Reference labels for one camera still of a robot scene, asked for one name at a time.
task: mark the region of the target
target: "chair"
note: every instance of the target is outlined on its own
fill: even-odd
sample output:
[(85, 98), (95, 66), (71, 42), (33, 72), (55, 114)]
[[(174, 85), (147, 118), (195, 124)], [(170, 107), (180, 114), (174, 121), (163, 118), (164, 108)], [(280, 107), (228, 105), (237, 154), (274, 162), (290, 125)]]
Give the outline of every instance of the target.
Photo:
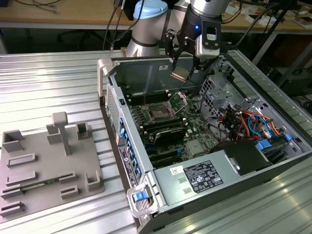
[(96, 30), (90, 30), (90, 29), (75, 29), (75, 30), (70, 30), (67, 32), (63, 32), (63, 33), (59, 33), (58, 34), (58, 42), (63, 42), (62, 37), (65, 35), (70, 35), (70, 34), (78, 34), (78, 33), (83, 33), (82, 34), (82, 38), (80, 39), (80, 43), (78, 46), (79, 50), (83, 49), (83, 43), (85, 42), (85, 40), (87, 38), (89, 38), (90, 36), (94, 36), (98, 39), (100, 39), (101, 41), (104, 41), (104, 37), (102, 37), (101, 35), (99, 35), (98, 33), (96, 33)]

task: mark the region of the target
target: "motherboard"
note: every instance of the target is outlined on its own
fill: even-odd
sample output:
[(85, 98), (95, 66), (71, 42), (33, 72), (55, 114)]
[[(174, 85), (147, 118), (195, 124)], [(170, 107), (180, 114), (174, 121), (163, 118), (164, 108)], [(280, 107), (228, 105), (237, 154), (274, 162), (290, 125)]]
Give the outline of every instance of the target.
[(132, 97), (128, 104), (154, 168), (203, 156), (218, 144), (196, 102), (183, 92), (140, 98)]

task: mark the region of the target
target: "power supply label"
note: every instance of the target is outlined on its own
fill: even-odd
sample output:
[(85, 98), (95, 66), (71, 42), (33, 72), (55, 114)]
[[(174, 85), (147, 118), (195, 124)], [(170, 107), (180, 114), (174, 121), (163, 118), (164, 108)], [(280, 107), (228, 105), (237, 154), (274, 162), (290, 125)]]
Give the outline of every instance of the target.
[(200, 193), (223, 184), (223, 181), (210, 160), (184, 168), (194, 192)]

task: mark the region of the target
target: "metal extrusion surface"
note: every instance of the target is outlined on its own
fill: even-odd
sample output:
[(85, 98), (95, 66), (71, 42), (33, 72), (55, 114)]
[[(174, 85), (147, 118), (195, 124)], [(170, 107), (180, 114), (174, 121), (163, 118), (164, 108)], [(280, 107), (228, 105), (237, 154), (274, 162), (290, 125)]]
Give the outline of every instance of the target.
[(0, 233), (137, 233), (97, 95), (97, 61), (120, 52), (76, 52), (0, 57), (0, 136), (45, 132), (53, 112), (66, 111), (69, 126), (92, 128), (105, 191), (0, 224)]
[[(308, 134), (311, 118), (263, 78), (253, 65), (241, 64)], [(0, 58), (0, 134), (20, 129), (43, 132), (51, 113), (66, 111), (70, 124), (87, 121), (97, 145), (105, 192), (0, 225), (0, 233), (135, 234), (97, 96), (97, 61), (120, 52), (4, 55)], [(249, 87), (240, 87), (244, 92)], [(245, 191), (166, 226), (156, 234), (312, 233), (312, 158), (272, 181)]]

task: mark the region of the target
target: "circuit board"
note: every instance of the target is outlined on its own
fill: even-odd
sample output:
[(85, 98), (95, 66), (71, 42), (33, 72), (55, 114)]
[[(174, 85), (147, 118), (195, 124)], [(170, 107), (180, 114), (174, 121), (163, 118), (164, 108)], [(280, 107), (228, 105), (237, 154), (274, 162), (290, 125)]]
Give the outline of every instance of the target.
[[(168, 101), (129, 105), (129, 109), (155, 168), (203, 156), (218, 144), (196, 106), (181, 92), (175, 93)], [(183, 135), (179, 132), (165, 136), (157, 144), (155, 131), (146, 130), (147, 126), (152, 125), (157, 125), (158, 133), (169, 132), (174, 125), (176, 132), (181, 131)]]

